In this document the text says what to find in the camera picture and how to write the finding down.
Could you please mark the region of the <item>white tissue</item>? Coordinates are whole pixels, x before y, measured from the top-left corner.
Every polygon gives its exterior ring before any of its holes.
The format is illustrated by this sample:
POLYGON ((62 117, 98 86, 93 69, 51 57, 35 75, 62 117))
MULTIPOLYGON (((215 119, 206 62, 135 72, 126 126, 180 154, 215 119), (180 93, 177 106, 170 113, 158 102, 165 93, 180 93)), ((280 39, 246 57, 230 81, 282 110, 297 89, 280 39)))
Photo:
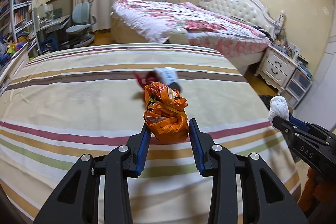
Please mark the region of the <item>white tissue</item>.
POLYGON ((276 116, 280 116, 282 119, 289 121, 289 109, 286 99, 283 96, 275 96, 270 101, 270 110, 268 119, 271 126, 278 132, 273 125, 273 119, 276 116))

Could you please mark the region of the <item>orange foil wrapper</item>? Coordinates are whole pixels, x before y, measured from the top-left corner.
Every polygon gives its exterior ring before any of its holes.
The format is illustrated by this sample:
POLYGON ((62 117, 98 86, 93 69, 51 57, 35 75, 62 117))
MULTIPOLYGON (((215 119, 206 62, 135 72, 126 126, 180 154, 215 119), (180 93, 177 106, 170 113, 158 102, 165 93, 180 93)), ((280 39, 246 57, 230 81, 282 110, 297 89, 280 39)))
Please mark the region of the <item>orange foil wrapper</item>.
POLYGON ((144 120, 155 138, 162 143, 186 141, 189 134, 185 113, 187 99, 177 89, 160 82, 146 85, 144 98, 144 120))

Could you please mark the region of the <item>dark red ribbon tassel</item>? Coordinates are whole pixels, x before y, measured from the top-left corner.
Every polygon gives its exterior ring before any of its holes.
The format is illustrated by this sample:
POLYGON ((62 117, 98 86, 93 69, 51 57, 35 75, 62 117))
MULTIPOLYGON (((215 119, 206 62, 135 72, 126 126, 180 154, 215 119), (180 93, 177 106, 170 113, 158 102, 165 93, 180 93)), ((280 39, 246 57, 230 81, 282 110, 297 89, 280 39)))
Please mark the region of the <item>dark red ribbon tassel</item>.
POLYGON ((143 89, 146 87, 146 85, 159 81, 159 78, 157 74, 155 73, 155 71, 149 71, 143 77, 135 72, 133 72, 133 75, 136 78, 139 86, 142 87, 143 89))

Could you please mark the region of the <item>black lined trash bin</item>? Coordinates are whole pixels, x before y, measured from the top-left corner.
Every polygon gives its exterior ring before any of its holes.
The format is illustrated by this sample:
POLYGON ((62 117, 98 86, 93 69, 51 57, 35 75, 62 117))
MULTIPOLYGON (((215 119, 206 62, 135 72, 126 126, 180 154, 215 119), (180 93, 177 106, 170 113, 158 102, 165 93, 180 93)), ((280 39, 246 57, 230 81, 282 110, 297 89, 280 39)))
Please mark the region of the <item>black lined trash bin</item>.
POLYGON ((264 105, 266 106, 266 108, 268 110, 270 110, 270 102, 271 102, 273 96, 263 94, 263 95, 259 95, 259 97, 262 100, 262 102, 264 103, 264 105))

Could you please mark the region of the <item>plastic drawer unit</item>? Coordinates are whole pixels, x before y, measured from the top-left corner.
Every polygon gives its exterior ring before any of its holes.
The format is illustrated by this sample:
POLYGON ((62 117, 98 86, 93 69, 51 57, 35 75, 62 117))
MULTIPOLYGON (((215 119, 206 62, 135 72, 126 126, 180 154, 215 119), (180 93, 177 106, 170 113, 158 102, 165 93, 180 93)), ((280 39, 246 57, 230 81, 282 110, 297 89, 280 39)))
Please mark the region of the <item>plastic drawer unit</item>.
POLYGON ((295 69, 281 95, 286 99, 287 104, 295 109, 303 100, 313 83, 312 76, 302 67, 295 69))

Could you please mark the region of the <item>white nightstand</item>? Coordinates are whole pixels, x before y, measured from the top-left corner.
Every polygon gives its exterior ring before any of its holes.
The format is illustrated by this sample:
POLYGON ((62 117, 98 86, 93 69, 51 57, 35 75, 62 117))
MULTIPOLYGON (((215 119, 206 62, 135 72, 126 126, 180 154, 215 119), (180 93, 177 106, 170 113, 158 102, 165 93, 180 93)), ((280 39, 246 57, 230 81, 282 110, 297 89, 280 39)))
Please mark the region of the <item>white nightstand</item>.
POLYGON ((268 46, 255 76, 260 75, 269 86, 277 89, 277 94, 280 95, 297 68, 297 63, 291 57, 274 46, 268 46))

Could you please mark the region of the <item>striped bed sheet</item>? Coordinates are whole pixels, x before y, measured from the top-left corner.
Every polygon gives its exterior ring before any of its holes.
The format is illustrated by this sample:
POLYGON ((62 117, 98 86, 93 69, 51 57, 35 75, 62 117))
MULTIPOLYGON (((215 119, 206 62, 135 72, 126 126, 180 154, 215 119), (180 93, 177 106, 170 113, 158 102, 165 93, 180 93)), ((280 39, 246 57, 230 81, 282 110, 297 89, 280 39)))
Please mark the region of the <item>striped bed sheet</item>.
POLYGON ((34 59, 1 95, 1 187, 26 223, 81 155, 105 155, 140 132, 145 105, 135 75, 165 67, 177 70, 186 114, 202 131, 233 153, 258 153, 299 198, 284 138, 222 54, 168 44, 97 46, 34 59))

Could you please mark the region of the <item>white tufted headboard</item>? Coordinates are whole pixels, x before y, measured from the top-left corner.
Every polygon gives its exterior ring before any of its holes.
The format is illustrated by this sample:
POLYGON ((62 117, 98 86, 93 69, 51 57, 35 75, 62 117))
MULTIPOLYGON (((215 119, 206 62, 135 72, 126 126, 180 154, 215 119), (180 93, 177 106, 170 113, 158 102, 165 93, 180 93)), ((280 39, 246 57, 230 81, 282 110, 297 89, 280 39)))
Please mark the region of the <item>white tufted headboard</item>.
POLYGON ((260 26, 272 36, 276 30, 276 20, 270 16, 268 7, 260 0, 199 0, 199 6, 242 20, 245 24, 260 26))

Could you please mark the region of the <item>white round bedpost knob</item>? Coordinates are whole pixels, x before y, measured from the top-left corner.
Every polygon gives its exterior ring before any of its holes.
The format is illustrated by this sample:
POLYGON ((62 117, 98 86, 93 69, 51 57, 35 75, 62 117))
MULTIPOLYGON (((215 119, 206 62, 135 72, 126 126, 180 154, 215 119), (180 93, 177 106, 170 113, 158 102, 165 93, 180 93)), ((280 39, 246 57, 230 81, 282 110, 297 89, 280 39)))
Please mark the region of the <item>white round bedpost knob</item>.
POLYGON ((189 43, 189 33, 185 30, 176 30, 171 33, 169 43, 187 45, 189 43))

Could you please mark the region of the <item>grey desk chair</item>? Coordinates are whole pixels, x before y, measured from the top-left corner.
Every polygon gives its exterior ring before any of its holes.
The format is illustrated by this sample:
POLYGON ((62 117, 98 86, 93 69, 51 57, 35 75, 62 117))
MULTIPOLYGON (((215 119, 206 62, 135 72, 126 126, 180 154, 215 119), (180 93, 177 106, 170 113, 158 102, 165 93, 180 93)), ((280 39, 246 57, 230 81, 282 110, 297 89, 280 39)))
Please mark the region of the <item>grey desk chair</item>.
POLYGON ((97 23, 95 16, 91 15, 93 1, 77 4, 72 10, 72 26, 66 29, 66 33, 71 37, 69 46, 80 48, 91 45, 95 36, 92 34, 92 27, 97 23))

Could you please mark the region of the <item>study desk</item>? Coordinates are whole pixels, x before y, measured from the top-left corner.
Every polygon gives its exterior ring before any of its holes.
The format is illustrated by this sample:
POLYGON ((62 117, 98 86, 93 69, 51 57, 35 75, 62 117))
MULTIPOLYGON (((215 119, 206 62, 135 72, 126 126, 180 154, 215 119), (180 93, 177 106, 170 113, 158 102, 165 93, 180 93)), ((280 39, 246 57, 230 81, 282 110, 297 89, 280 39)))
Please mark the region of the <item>study desk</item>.
POLYGON ((70 22, 71 16, 66 15, 57 19, 40 18, 37 7, 33 7, 32 15, 39 53, 42 55, 60 50, 58 31, 70 22))

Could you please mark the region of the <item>white bookshelf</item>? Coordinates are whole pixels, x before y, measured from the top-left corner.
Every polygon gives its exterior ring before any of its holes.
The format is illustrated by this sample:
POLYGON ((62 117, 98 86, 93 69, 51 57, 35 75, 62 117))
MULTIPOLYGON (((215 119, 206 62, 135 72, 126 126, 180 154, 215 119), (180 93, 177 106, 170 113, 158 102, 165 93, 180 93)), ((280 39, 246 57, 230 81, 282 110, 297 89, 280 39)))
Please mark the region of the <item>white bookshelf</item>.
POLYGON ((30 59, 39 54, 33 20, 33 0, 1 0, 1 39, 27 45, 30 59))

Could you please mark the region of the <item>floral quilt bed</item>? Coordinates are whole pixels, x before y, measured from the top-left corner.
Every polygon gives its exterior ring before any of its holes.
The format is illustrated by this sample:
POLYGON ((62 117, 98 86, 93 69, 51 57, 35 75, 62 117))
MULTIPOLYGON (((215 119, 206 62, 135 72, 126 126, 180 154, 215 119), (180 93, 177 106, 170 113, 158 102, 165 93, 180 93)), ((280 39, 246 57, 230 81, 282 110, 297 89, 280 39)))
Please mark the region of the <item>floral quilt bed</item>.
POLYGON ((176 30, 189 33, 189 46, 217 50, 228 59, 259 54, 270 45, 258 29, 190 2, 118 0, 111 7, 111 35, 117 43, 169 43, 176 30))

